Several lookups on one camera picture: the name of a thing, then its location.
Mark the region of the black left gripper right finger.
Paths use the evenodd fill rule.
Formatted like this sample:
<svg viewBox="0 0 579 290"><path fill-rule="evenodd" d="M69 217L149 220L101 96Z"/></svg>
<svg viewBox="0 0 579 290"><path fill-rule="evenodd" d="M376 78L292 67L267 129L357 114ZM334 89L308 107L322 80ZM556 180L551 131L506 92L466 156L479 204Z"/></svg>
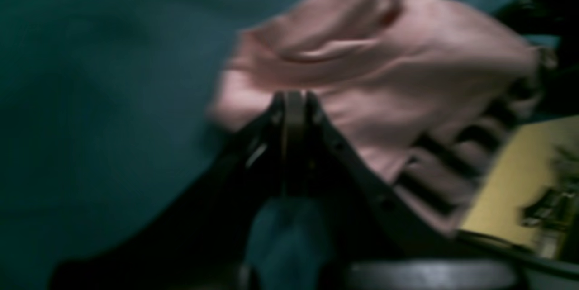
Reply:
<svg viewBox="0 0 579 290"><path fill-rule="evenodd" d="M335 249L318 290L518 290L511 263L448 239L412 212L331 125L321 102L304 93L306 135L323 219Z"/></svg>

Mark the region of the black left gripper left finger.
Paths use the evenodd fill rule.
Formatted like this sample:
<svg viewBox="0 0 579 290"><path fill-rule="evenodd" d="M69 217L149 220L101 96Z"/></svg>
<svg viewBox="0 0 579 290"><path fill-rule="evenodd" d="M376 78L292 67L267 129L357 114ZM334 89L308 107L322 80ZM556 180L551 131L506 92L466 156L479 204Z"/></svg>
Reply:
<svg viewBox="0 0 579 290"><path fill-rule="evenodd" d="M52 290L260 290L244 261L255 215L281 191L296 92L278 92L151 224L95 257L65 261Z"/></svg>

